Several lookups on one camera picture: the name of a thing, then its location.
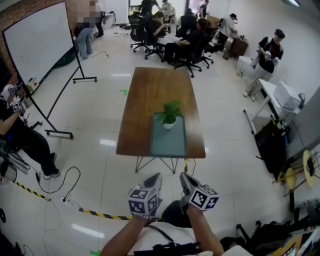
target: brick wall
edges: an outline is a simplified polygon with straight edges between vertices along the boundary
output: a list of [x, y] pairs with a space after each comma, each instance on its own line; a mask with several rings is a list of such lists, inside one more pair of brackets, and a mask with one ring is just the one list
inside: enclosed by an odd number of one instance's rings
[[[77, 9], [77, 1], [78, 0], [65, 0], [66, 11], [68, 13], [69, 19], [73, 16], [71, 14], [71, 11], [74, 11]], [[2, 31], [5, 30], [10, 25], [12, 25], [13, 23], [20, 20], [21, 18], [33, 12], [36, 12], [42, 8], [45, 8], [47, 6], [50, 6], [59, 2], [61, 2], [61, 0], [21, 0], [0, 12], [0, 52], [2, 53], [3, 59], [6, 62], [6, 65], [8, 66], [10, 72], [12, 73], [12, 78], [9, 81], [10, 84], [16, 83], [18, 81], [17, 73], [10, 60], [9, 54], [7, 52]], [[70, 25], [70, 28], [73, 30], [76, 24], [72, 23], [72, 21], [69, 20], [69, 25]]]

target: white tile floor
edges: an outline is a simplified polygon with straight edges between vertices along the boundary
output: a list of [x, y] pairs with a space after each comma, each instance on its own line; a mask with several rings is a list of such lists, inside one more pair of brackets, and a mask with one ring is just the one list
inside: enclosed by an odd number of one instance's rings
[[[54, 108], [50, 120], [61, 130], [74, 134], [74, 140], [46, 136], [43, 123], [38, 128], [57, 152], [59, 178], [42, 180], [47, 190], [54, 190], [63, 181], [66, 171], [77, 166], [81, 177], [70, 194], [71, 201], [84, 209], [110, 215], [129, 216], [126, 195], [146, 174], [161, 172], [163, 203], [157, 213], [173, 200], [181, 198], [179, 173], [173, 175], [160, 160], [155, 160], [138, 174], [134, 173], [135, 157], [116, 155], [116, 146], [126, 96], [119, 90], [128, 90], [135, 67], [171, 68], [157, 56], [144, 60], [142, 50], [136, 53], [129, 47], [129, 37], [115, 37], [111, 29], [93, 44], [94, 53], [104, 54], [81, 62], [86, 76], [97, 76], [98, 82], [70, 83]], [[235, 235], [235, 225], [242, 223], [250, 233], [256, 220], [282, 221], [287, 215], [287, 200], [283, 188], [272, 185], [272, 176], [259, 155], [243, 109], [255, 110], [253, 103], [242, 96], [245, 82], [236, 76], [235, 61], [224, 60], [220, 54], [212, 56], [215, 63], [203, 72], [195, 71], [192, 85], [196, 96], [204, 135], [206, 159], [196, 160], [194, 177], [216, 189], [221, 197], [207, 219], [219, 238]], [[46, 114], [77, 63], [55, 69], [35, 94], [35, 100]], [[29, 123], [43, 120], [34, 107], [30, 108]], [[266, 117], [268, 109], [261, 113]], [[34, 168], [40, 166], [21, 152], [20, 155]], [[178, 172], [184, 163], [178, 162]], [[189, 170], [194, 167], [189, 161]], [[64, 205], [65, 195], [77, 180], [71, 170], [62, 189], [46, 194], [39, 188], [32, 170], [28, 175], [18, 173], [17, 181], [52, 199], [46, 202], [24, 191], [13, 183], [0, 186], [0, 207], [6, 214], [1, 231], [12, 242], [27, 244], [36, 256], [89, 256], [90, 251], [101, 250], [126, 221], [110, 220], [79, 212], [78, 205]]]

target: black cap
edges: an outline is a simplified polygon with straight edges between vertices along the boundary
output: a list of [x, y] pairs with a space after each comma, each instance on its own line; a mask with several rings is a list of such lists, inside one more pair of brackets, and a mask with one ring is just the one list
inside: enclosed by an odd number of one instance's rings
[[231, 13], [231, 14], [230, 14], [230, 17], [235, 18], [236, 20], [238, 20], [238, 19], [237, 19], [237, 15], [235, 15], [234, 13]]
[[279, 29], [279, 28], [278, 28], [274, 33], [275, 33], [278, 37], [280, 37], [281, 39], [286, 38], [285, 33], [284, 33], [281, 29]]

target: potted plant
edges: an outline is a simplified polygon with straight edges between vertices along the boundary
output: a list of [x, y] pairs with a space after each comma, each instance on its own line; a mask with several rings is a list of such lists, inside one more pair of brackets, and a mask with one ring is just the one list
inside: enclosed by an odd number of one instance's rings
[[174, 100], [163, 105], [163, 112], [160, 113], [162, 125], [166, 129], [171, 129], [176, 124], [176, 117], [182, 116], [179, 108], [180, 101]]

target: backpack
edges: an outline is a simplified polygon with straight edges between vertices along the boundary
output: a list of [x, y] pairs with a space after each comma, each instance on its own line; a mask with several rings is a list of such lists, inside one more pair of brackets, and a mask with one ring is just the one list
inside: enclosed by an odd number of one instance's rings
[[[265, 46], [263, 47], [263, 49], [265, 49], [271, 43], [271, 41], [272, 41], [272, 37], [268, 37], [268, 40], [267, 40]], [[284, 51], [284, 49], [283, 49], [282, 45], [280, 44], [280, 52], [282, 53], [283, 51]], [[250, 66], [254, 69], [256, 69], [256, 66], [259, 63], [260, 57], [261, 57], [260, 51], [257, 50], [257, 52], [258, 52], [258, 55], [255, 57], [255, 59], [250, 64]]]

